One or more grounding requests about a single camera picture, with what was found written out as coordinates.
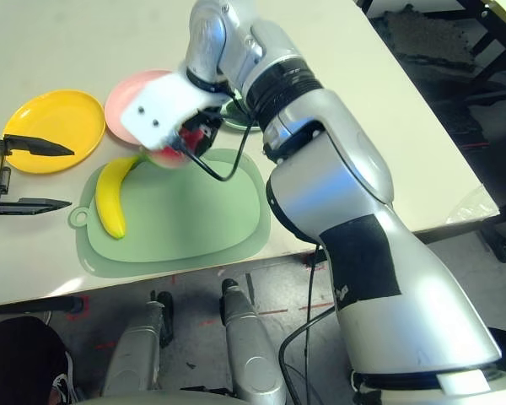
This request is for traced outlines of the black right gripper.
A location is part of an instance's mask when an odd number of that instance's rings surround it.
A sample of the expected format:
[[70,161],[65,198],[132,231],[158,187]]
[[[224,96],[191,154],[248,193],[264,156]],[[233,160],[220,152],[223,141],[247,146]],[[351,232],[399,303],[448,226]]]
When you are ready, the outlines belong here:
[[185,121],[184,128],[190,131],[189,149],[195,156],[203,156],[212,147],[222,123],[220,108],[198,110],[194,116]]

